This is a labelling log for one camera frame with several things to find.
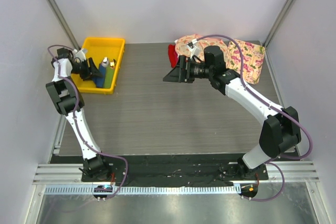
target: red fabric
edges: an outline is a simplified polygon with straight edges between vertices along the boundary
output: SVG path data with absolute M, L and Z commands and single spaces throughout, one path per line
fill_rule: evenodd
M 172 68 L 174 68 L 176 66 L 178 58 L 179 58 L 176 51 L 175 51 L 175 45 L 169 45 L 168 46 L 168 56 L 169 56 L 170 64 L 171 64 Z

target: yellow floral fabric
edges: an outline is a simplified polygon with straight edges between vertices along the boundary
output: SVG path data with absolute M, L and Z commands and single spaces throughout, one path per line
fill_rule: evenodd
M 191 52 L 187 49 L 186 45 L 194 38 L 200 38 L 201 35 L 192 34 L 184 36 L 176 41 L 175 51 L 178 55 L 191 56 Z M 265 48 L 263 46 L 255 45 L 249 42 L 235 39 L 242 49 L 244 55 L 244 80 L 250 84 L 257 84 L 259 82 L 261 68 L 265 57 Z M 226 67 L 240 73 L 240 55 L 236 45 L 230 42 L 228 46 L 221 39 L 207 38 L 198 42 L 197 46 L 200 48 L 201 53 L 197 55 L 200 60 L 204 60 L 203 50 L 207 46 L 219 46 L 224 53 L 224 61 Z

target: gray table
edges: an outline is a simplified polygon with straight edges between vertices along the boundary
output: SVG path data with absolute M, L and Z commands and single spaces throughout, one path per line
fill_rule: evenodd
M 261 125 L 208 80 L 167 83 L 171 70 L 167 43 L 126 45 L 113 95 L 83 94 L 91 133 L 107 153 L 178 154 L 247 152 Z M 278 103 L 267 64 L 254 86 Z M 81 155 L 66 126 L 60 155 Z

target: gray floor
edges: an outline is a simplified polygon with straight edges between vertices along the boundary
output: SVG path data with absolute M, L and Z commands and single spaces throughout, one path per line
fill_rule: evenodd
M 256 198 L 269 198 L 280 187 L 280 183 L 260 184 Z M 144 195 L 116 196 L 80 207 L 92 198 L 91 195 L 44 196 L 37 223 L 318 223 L 305 183 L 286 183 L 283 193 L 269 202 L 241 200 L 237 194 Z
M 162 82 L 171 70 L 167 46 L 126 45 L 114 94 L 83 94 L 86 119 L 100 148 L 141 155 L 238 153 L 254 147 L 261 125 L 208 80 Z M 254 88 L 278 103 L 266 63 Z M 81 155 L 69 125 L 60 155 Z

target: purple cable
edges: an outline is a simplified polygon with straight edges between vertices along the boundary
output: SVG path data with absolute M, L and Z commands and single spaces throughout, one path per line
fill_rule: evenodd
M 245 199 L 248 199 L 248 200 L 251 200 L 251 201 L 257 201 L 257 202 L 266 202 L 266 201 L 270 201 L 270 200 L 273 200 L 273 199 L 277 198 L 282 193 L 282 191 L 284 190 L 284 187 L 285 187 L 285 176 L 283 175 L 283 172 L 280 169 L 280 167 L 277 166 L 274 163 L 271 163 L 271 162 L 267 162 L 266 164 L 273 165 L 273 166 L 275 166 L 279 170 L 279 173 L 280 173 L 281 178 L 282 178 L 282 184 L 281 184 L 280 191 L 278 191 L 277 194 L 275 194 L 273 197 L 270 197 L 268 199 L 253 199 L 253 198 L 250 199 L 249 197 L 244 196 Z
M 269 106 L 268 102 L 264 101 L 261 97 L 259 97 L 257 94 L 255 94 L 249 87 L 248 85 L 246 85 L 245 81 L 244 81 L 244 78 L 243 78 L 243 69 L 244 69 L 244 63 L 243 63 L 243 60 L 244 60 L 244 55 L 243 55 L 243 52 L 241 51 L 241 48 L 240 46 L 238 45 L 238 43 L 228 37 L 228 36 L 225 36 L 225 35 L 220 35 L 220 34 L 211 34 L 211 35 L 206 35 L 206 36 L 203 36 L 201 38 L 198 38 L 197 41 L 201 40 L 201 39 L 205 39 L 205 38 L 209 38 L 209 37 L 222 37 L 222 38 L 225 38 L 225 39 L 228 39 L 230 41 L 232 41 L 238 48 L 239 50 L 239 55 L 240 55 L 240 80 L 242 82 L 242 85 L 243 87 L 251 94 L 253 95 L 256 99 L 258 99 L 260 102 L 262 102 L 264 105 L 266 106 Z M 281 157 L 284 157 L 284 158 L 288 158 L 288 159 L 294 159 L 294 160 L 300 160 L 302 158 L 305 158 L 305 157 L 308 157 L 313 149 L 313 141 L 312 141 L 312 138 L 310 136 L 310 134 L 308 133 L 307 129 L 302 125 L 300 124 L 297 120 L 295 120 L 293 117 L 291 117 L 290 115 L 286 114 L 284 111 L 282 110 L 279 110 L 273 106 L 270 106 L 270 108 L 278 113 L 280 113 L 281 115 L 283 115 L 284 117 L 288 118 L 289 120 L 291 120 L 294 124 L 296 124 L 299 128 L 302 129 L 302 131 L 305 133 L 305 135 L 307 136 L 308 138 L 308 142 L 309 142 L 309 148 L 308 148 L 308 151 L 303 154 L 302 156 L 299 156 L 299 157 L 293 157 L 293 156 L 289 156 L 289 155 L 286 155 L 286 154 L 281 154 Z
M 76 85 L 75 85 L 70 79 L 68 79 L 68 78 L 66 78 L 66 77 L 62 77 L 62 76 L 60 76 L 60 71 L 61 71 L 60 63 L 59 63 L 58 59 L 54 56 L 54 54 L 51 52 L 50 49 L 51 49 L 52 47 L 65 47 L 65 48 L 70 49 L 70 50 L 73 50 L 73 49 L 70 48 L 70 47 L 67 47 L 67 46 L 63 46 L 63 45 L 52 45 L 52 46 L 49 46 L 49 47 L 48 47 L 48 52 L 50 53 L 50 55 L 53 57 L 53 59 L 54 59 L 54 60 L 57 62 L 57 64 L 58 64 L 58 72 L 57 72 L 57 74 L 58 74 L 58 78 L 61 78 L 61 79 L 65 80 L 65 81 L 69 82 L 70 85 L 73 87 L 73 90 L 75 91 L 75 95 L 76 95 L 76 103 L 75 103 L 75 107 L 74 107 L 74 109 L 73 109 L 73 111 L 72 111 L 72 114 L 73 114 L 73 116 L 74 116 L 73 119 L 74 119 L 74 121 L 75 121 L 75 126 L 76 126 L 76 129 L 77 129 L 77 131 L 78 131 L 78 135 L 79 135 L 80 139 L 83 141 L 83 143 L 86 145 L 86 147 L 89 148 L 90 150 L 92 150 L 93 152 L 95 152 L 95 153 L 97 153 L 97 154 L 100 154 L 100 155 L 103 155 L 103 156 L 106 156 L 106 157 L 112 157 L 112 158 L 121 159 L 121 160 L 123 160 L 123 161 L 125 162 L 125 175 L 124 175 L 124 177 L 123 177 L 123 179 L 122 179 L 122 181 L 121 181 L 121 183 L 120 183 L 118 189 L 117 189 L 113 194 L 111 194 L 111 195 L 109 195 L 108 197 L 106 197 L 106 199 L 113 198 L 113 197 L 120 191 L 121 187 L 124 185 L 124 183 L 125 183 L 125 181 L 126 181 L 127 173 L 128 173 L 128 162 L 127 162 L 127 160 L 126 160 L 124 157 L 115 156 L 115 155 L 111 155 L 111 154 L 107 154 L 107 153 L 103 153 L 103 152 L 98 152 L 97 150 L 95 150 L 94 148 L 92 148 L 92 147 L 88 144 L 87 141 L 85 141 L 84 137 L 82 136 L 82 134 L 81 134 L 81 132 L 80 132 L 80 130 L 79 130 L 78 123 L 77 123 L 77 117 L 76 117 L 76 110 L 78 109 L 78 105 L 79 105 L 79 94 L 78 94 L 77 87 L 76 87 Z M 71 210 L 71 211 L 63 211 L 63 212 L 74 212 L 74 211 L 77 211 L 79 208 L 83 207 L 84 205 L 88 204 L 89 202 L 91 202 L 91 201 L 88 201 L 88 202 L 84 203 L 83 205 L 81 205 L 80 207 L 78 207 L 78 208 L 75 209 L 75 210 Z

